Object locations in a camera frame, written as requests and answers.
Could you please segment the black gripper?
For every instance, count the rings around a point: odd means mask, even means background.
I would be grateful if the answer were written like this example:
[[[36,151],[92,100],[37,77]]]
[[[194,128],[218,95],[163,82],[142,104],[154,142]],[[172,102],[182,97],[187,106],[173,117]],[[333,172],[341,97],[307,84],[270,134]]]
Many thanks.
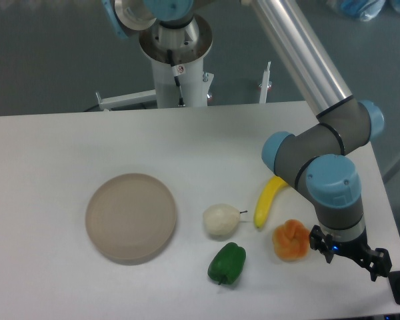
[[[391,271],[388,250],[370,249],[367,244],[366,230],[354,240],[340,242],[334,240],[331,234],[324,234],[320,226],[314,225],[309,234],[309,245],[312,250],[320,252],[327,263],[332,262],[334,255],[353,260],[369,272],[372,282],[375,282],[378,277],[387,278]]]

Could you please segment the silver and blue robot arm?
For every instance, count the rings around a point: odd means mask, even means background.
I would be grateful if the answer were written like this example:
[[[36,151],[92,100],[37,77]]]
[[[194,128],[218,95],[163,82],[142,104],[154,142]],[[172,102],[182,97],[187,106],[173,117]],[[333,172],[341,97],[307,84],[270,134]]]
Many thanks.
[[[203,71],[213,36],[197,14],[204,1],[104,1],[116,34],[139,37],[153,68],[160,108],[204,107],[212,76]],[[361,200],[360,179],[347,155],[383,130],[381,110],[358,101],[295,1],[248,1],[318,123],[300,135],[272,134],[264,164],[310,201],[318,224],[309,244],[327,261],[346,257],[371,279],[388,277],[386,249],[372,249]]]

